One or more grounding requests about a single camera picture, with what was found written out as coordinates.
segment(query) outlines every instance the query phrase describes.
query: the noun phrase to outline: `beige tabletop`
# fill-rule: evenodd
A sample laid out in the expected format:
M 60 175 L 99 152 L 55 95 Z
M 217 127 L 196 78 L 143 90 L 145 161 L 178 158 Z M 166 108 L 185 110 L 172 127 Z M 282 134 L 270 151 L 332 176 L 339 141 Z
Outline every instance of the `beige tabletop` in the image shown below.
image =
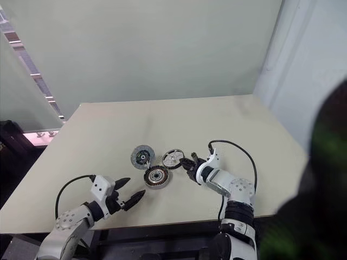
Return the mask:
M 146 189 L 134 208 L 100 220 L 94 229 L 216 219 L 220 195 L 191 181 L 184 169 L 172 170 L 167 187 L 151 190 L 144 184 L 144 171 L 130 162 L 133 149 L 142 144 L 155 150 L 157 163 L 173 148 L 205 158 L 212 139 L 233 141 L 253 157 L 258 169 L 256 216 L 276 213 L 296 194 L 307 155 L 253 95 L 83 103 L 1 209 L 0 232 L 51 231 L 57 193 L 67 181 L 84 174 L 131 177 L 120 190 L 123 198 Z M 254 180 L 247 156 L 227 144 L 215 147 L 225 170 Z M 59 213 L 90 201 L 90 188 L 88 179 L 69 185 Z

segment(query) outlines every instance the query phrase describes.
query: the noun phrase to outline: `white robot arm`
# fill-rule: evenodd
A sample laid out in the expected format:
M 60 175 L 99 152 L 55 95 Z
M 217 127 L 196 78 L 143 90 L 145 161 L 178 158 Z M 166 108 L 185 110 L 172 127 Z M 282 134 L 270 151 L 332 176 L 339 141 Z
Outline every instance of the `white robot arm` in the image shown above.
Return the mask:
M 129 210 L 136 205 L 145 190 L 135 193 L 124 202 L 118 193 L 130 178 L 113 181 L 107 176 L 97 175 L 93 181 L 91 192 L 94 201 L 63 213 L 56 219 L 53 231 L 44 239 L 37 253 L 37 260 L 69 260 L 72 259 L 78 242 L 94 223 L 107 219 L 119 210 Z
M 216 149 L 211 149 L 210 145 L 209 148 L 211 155 L 207 157 L 207 161 L 199 158 L 196 153 L 191 155 L 193 160 L 180 159 L 190 179 L 228 199 L 220 233 L 210 243 L 208 252 L 202 253 L 199 259 L 256 260 L 257 249 L 253 227 L 255 185 L 247 179 L 237 178 L 220 169 L 220 158 Z

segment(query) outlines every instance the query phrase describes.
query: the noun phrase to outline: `white wall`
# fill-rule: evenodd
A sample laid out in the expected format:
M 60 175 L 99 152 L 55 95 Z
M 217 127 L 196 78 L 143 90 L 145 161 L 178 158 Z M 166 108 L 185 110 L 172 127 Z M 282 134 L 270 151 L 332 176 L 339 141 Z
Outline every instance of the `white wall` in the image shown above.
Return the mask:
M 347 1 L 286 1 L 277 29 L 254 94 L 308 151 L 318 109 L 347 76 Z
M 251 94 L 282 0 L 0 0 L 65 118 L 81 102 Z
M 0 32 L 0 120 L 12 120 L 26 132 L 56 129 L 62 121 L 40 92 Z

